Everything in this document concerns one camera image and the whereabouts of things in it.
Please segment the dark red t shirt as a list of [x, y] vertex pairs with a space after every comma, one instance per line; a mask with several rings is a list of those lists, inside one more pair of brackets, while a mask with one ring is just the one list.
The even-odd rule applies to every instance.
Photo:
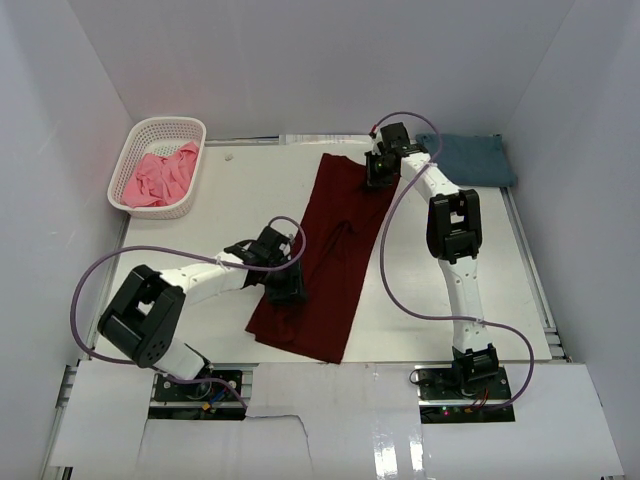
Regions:
[[322, 155], [301, 222], [307, 238], [300, 259], [308, 300], [276, 306], [263, 297], [246, 331], [255, 341], [339, 364], [359, 304], [369, 260], [398, 182], [373, 190], [363, 165]]

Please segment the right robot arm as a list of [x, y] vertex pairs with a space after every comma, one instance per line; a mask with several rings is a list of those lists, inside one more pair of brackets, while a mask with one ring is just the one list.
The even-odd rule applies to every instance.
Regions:
[[369, 136], [373, 147], [365, 154], [366, 185], [386, 188], [400, 177], [428, 205], [427, 248], [444, 276], [453, 322], [450, 381], [459, 396], [475, 398], [499, 370], [478, 286], [483, 241], [479, 194], [452, 182], [434, 156], [410, 139], [403, 123], [374, 127]]

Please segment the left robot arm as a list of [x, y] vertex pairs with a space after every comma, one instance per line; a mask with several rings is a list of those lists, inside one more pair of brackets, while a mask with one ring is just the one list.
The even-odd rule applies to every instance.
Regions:
[[295, 305], [307, 300], [301, 267], [306, 237], [294, 239], [272, 224], [256, 239], [242, 240], [214, 257], [191, 255], [196, 262], [166, 270], [147, 265], [132, 269], [98, 322], [98, 332], [128, 361], [177, 380], [188, 398], [211, 387], [208, 360], [175, 338], [183, 309], [223, 293], [262, 285], [267, 300]]

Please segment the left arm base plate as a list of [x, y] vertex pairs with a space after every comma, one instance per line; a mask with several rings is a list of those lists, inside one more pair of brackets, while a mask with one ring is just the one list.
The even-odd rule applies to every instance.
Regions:
[[182, 385], [157, 375], [152, 388], [151, 420], [242, 421], [245, 408], [219, 382]]

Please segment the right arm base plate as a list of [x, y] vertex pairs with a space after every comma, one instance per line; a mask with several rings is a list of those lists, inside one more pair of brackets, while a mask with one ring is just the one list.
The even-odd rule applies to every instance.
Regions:
[[512, 423], [516, 420], [504, 367], [486, 384], [464, 390], [450, 368], [417, 368], [409, 374], [417, 388], [423, 425]]

